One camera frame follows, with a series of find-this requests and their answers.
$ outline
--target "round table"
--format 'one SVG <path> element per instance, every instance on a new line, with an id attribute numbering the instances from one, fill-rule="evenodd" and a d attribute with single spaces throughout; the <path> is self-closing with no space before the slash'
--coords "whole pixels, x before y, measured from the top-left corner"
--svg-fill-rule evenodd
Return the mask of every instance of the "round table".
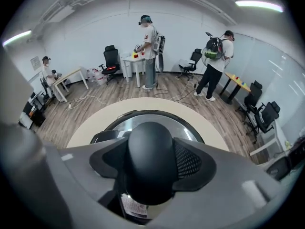
<path id="1" fill-rule="evenodd" d="M 97 111 L 76 130 L 67 148 L 88 145 L 95 134 L 104 131 L 118 117 L 133 110 L 160 110 L 176 115 L 188 122 L 205 144 L 229 151 L 215 127 L 196 111 L 173 101 L 150 97 L 123 100 Z"/>

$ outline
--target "white t-shirt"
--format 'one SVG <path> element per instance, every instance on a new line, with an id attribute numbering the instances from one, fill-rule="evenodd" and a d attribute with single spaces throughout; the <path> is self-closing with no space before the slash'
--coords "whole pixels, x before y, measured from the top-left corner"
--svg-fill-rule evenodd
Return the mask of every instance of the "white t-shirt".
<path id="1" fill-rule="evenodd" d="M 145 27 L 145 35 L 144 35 L 144 42 L 149 42 L 151 45 L 149 45 L 147 48 L 144 50 L 144 58 L 145 59 L 153 59 L 156 57 L 156 53 L 152 48 L 152 43 L 154 41 L 155 37 L 155 29 L 152 24 L 149 26 Z"/>
<path id="2" fill-rule="evenodd" d="M 44 65 L 42 66 L 42 75 L 49 86 L 52 85 L 56 81 L 55 78 L 47 77 L 48 75 L 53 75 L 50 67 L 48 67 L 48 66 L 44 66 Z"/>
<path id="3" fill-rule="evenodd" d="M 233 56 L 234 46 L 233 43 L 230 40 L 224 40 L 223 41 L 223 52 L 226 57 L 231 58 Z M 230 59 L 224 60 L 224 58 L 220 58 L 217 60 L 213 59 L 206 59 L 206 64 L 211 65 L 213 68 L 220 72 L 224 72 L 225 66 L 229 63 Z"/>

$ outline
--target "person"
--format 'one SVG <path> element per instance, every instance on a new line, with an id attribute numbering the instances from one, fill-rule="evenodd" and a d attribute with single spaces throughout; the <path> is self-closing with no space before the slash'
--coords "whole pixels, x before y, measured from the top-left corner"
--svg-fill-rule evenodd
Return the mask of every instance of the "person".
<path id="1" fill-rule="evenodd" d="M 141 52 L 144 50 L 146 79 L 143 89 L 152 89 L 155 86 L 156 79 L 156 53 L 152 48 L 152 44 L 156 36 L 157 30 L 155 29 L 152 23 L 152 19 L 149 15 L 145 14 L 141 16 L 141 21 L 139 22 L 139 25 L 145 28 L 143 40 L 144 44 L 135 49 L 135 52 Z"/>
<path id="2" fill-rule="evenodd" d="M 196 91 L 194 92 L 195 96 L 203 96 L 201 91 L 203 87 L 209 83 L 208 91 L 205 99 L 212 102 L 216 100 L 212 96 L 212 94 L 217 84 L 219 83 L 221 76 L 223 75 L 224 69 L 229 63 L 229 60 L 233 57 L 234 54 L 234 46 L 232 43 L 233 41 L 234 41 L 234 33 L 232 31 L 226 31 L 224 33 L 224 39 L 222 41 L 224 57 L 221 57 L 220 59 L 217 60 L 212 60 L 208 58 L 206 59 L 207 68 L 203 74 L 201 81 L 199 82 Z"/>
<path id="3" fill-rule="evenodd" d="M 43 64 L 43 66 L 42 66 L 43 78 L 46 80 L 48 86 L 54 92 L 54 95 L 57 98 L 57 100 L 59 102 L 63 102 L 63 99 L 62 99 L 60 93 L 56 90 L 55 86 L 53 85 L 54 82 L 56 82 L 57 76 L 55 74 L 53 74 L 51 69 L 50 69 L 50 58 L 48 56 L 44 56 L 43 59 L 42 59 L 42 64 Z"/>

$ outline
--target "wood plank flooring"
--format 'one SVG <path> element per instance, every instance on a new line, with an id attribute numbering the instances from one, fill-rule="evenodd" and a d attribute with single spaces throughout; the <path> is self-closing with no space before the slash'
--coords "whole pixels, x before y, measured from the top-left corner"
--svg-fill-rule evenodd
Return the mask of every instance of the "wood plank flooring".
<path id="1" fill-rule="evenodd" d="M 150 91 L 136 86 L 135 75 L 129 83 L 126 83 L 126 80 L 123 78 L 119 78 L 118 84 L 115 80 L 112 80 L 109 85 L 103 86 L 98 86 L 96 83 L 88 83 L 89 90 L 85 88 L 83 83 L 76 83 L 71 85 L 70 95 L 67 96 L 67 100 L 76 100 L 86 95 L 96 96 L 101 102 L 106 104 L 115 103 L 119 101 L 119 98 L 123 100 L 136 97 L 171 99 L 180 95 L 187 83 L 185 76 L 182 78 L 176 78 L 176 76 L 177 74 L 158 74 L 158 89 Z M 195 80 L 189 82 L 184 93 L 172 100 L 178 100 L 194 90 L 194 82 Z M 249 128 L 241 122 L 241 113 L 235 112 L 238 106 L 236 104 L 225 104 L 219 98 L 220 90 L 220 87 L 217 87 L 214 92 L 215 102 L 207 101 L 204 97 L 195 97 L 193 92 L 191 92 L 179 103 L 192 108 L 206 118 L 224 138 L 231 152 L 250 158 L 256 164 L 265 162 L 267 158 L 263 152 L 253 157 L 249 156 L 251 151 L 261 146 L 261 141 L 258 139 L 257 144 L 252 144 L 254 137 L 252 135 L 246 136 Z M 54 143 L 58 148 L 65 148 L 77 128 L 92 114 L 106 106 L 92 97 L 84 99 L 74 109 L 69 109 L 68 105 L 69 103 L 58 103 L 55 100 L 53 104 L 47 107 L 45 111 L 46 120 L 42 126 L 39 128 L 33 127 L 33 130 L 41 139 Z"/>

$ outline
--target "black table base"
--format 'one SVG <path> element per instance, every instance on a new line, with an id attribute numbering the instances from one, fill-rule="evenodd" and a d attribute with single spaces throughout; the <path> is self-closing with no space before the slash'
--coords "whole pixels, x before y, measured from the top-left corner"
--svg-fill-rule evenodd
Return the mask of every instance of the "black table base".
<path id="1" fill-rule="evenodd" d="M 226 85 L 224 86 L 223 90 L 220 92 L 219 96 L 220 98 L 226 103 L 226 104 L 232 104 L 232 100 L 233 98 L 236 96 L 236 94 L 238 93 L 239 89 L 241 88 L 240 85 L 236 85 L 236 87 L 234 88 L 233 92 L 231 92 L 230 96 L 227 97 L 227 96 L 222 96 L 225 89 L 227 88 L 227 86 L 229 85 L 231 79 L 228 80 L 228 82 L 226 83 Z"/>

